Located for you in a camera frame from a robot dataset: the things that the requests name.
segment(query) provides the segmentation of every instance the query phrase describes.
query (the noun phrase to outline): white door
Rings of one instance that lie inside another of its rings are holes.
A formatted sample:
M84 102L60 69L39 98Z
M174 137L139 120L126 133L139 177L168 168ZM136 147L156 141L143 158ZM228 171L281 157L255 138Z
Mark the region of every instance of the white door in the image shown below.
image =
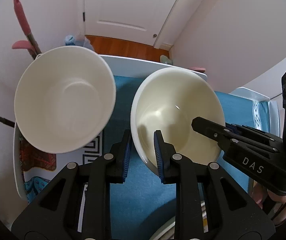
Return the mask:
M153 45L176 0L85 0L85 34Z

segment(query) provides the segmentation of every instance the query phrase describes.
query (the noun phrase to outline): bowl rim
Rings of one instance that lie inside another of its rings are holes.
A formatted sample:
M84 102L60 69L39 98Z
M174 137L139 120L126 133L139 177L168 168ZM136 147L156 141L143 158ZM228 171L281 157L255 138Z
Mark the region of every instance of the bowl rim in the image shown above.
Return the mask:
M132 133L132 140L134 143L134 146L136 148L136 151L138 152L141 160L145 163L145 165L156 175L158 175L158 171L157 171L157 167L154 166L154 164L150 161L150 159L147 157L147 155L144 152L144 149L140 143L139 140L139 134L138 134L138 130L137 130L137 125L136 125L136 109L138 106L138 102L139 99L142 95L143 90L145 89L145 87L155 78L157 78L158 76L164 74L164 73L169 73L169 72L177 72L177 73L185 73L188 74L192 77L195 77L198 80L201 80L201 82L204 82L206 84L206 86L213 92L216 101L219 103L220 106L220 111L222 113L223 116L223 122L225 125L225 117L224 117L224 112L223 112L223 108L222 105L219 101L219 98L217 97L217 95L215 94L214 90L211 88L211 86L208 84L208 82L206 82L203 78L201 78L199 75L197 75L195 72L193 72L192 70L186 69L186 68L180 68L180 67L168 67L168 68L163 68L160 70L157 70L155 72L153 72L152 74L150 74L139 86L138 90L135 93L133 102L132 102L132 107L131 107L131 117L130 117L130 126L131 126L131 133Z
M19 84L21 83L21 80L22 80L23 76L24 76L25 73L28 71L28 69L31 68L32 64L33 64L36 60L38 60L39 58L43 57L43 55L45 55L45 54L47 54L47 53L50 53L50 52L52 52L52 51L54 51L54 50L57 50L57 49L68 49L68 48L77 48L77 49L86 50L87 52L92 53L93 55L95 55L95 56L103 63L103 65L106 67L106 69L107 69L107 71L108 71L108 74L109 74L109 77L110 77L110 79L112 80L112 83L113 83L113 85L112 85L113 91L112 91L111 109L110 109L109 114L107 115L108 118L102 123L102 125L101 125L102 127L101 127L101 126L97 126L97 127L99 127L99 129L97 129L97 130L99 130L99 131L97 131L97 132L95 133L96 135L95 135L93 138L88 137L88 140L87 140L87 142L86 142L85 144L83 143L83 144L80 145L80 146L72 147L72 148L69 148L69 149L64 150L64 151L62 151L62 149L61 149L61 150L57 149L57 150L54 150L54 151L53 151L53 150L48 150L48 149L46 149L46 147L43 147L43 145L34 145L34 144L32 144L32 143L29 141L28 138L29 138L30 136L26 136L25 131L22 130L22 128L21 128L21 126L20 126L20 124L19 124L19 122L18 122L18 119L17 119L17 117L16 117L16 116L17 116L16 111L15 111L15 109L16 109L15 105L16 105L16 100L17 100L16 94L17 94L18 87L19 87ZM73 151L78 150L78 149L84 147L85 145L87 145L89 142L91 142L91 141L104 129L104 127L107 125L108 121L110 120L110 118L111 118L111 116L112 116L112 113L113 113L113 110L114 110L114 107L115 107L115 101L116 101L116 85L115 85L115 79L114 79L112 70L111 70L111 68L109 67L109 65L107 64L107 62L106 62L99 54L97 54L96 52L94 52L93 50L90 50L90 49L88 49L88 48L80 47L80 46L61 46L61 47L57 47L57 48L54 48L54 49L50 49L50 50L48 50L48 51L45 52L45 53L39 54L38 57L30 63L30 65L26 68L26 70L25 70L25 71L23 72L23 74L21 75L21 77L20 77L20 79L19 79L19 82L18 82L18 85L16 86L15 95L14 95L14 115L15 115L15 122L16 122L16 124L18 125L21 134L24 136L24 138L26 138L26 140L27 140L33 147L35 147L35 148L37 148L37 149L39 149L39 150L41 150L41 151L43 151L43 152L51 153L51 154L61 154L61 153L73 152Z

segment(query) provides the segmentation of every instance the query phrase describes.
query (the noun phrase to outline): blue tablecloth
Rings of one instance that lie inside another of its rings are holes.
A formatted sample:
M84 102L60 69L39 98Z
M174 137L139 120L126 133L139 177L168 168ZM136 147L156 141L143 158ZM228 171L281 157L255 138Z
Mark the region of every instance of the blue tablecloth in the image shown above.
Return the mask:
M121 141L125 129L130 129L131 105L143 79L115 76L116 103L110 121L104 129L104 153ZM228 123L244 124L269 131L267 102L216 92ZM248 189L248 177L222 159L218 159L230 175ZM147 240L175 215L175 185L163 185L141 161L132 147L129 173L124 184L111 184L112 238Z

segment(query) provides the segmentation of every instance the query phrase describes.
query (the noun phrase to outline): white bowl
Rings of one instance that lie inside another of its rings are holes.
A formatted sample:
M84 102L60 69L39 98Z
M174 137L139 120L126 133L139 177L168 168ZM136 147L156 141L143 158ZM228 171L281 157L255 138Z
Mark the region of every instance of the white bowl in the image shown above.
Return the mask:
M15 118L34 147L71 152L103 130L115 97L114 77L102 57L83 47L59 47L39 56L21 76Z
M183 68L160 69L137 90L131 109L135 148L146 166L157 174L153 134L193 162L207 165L220 154L217 142L193 131L192 120L201 116L225 126L222 106L212 88L197 74Z

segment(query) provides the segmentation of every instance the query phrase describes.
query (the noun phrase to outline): green object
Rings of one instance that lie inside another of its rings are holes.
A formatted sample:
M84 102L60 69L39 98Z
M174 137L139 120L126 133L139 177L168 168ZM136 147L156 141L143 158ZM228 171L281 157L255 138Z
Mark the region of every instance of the green object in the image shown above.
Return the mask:
M165 55L161 55L160 56L160 62L163 63L163 64L167 64L167 65L173 65L172 60L170 60Z

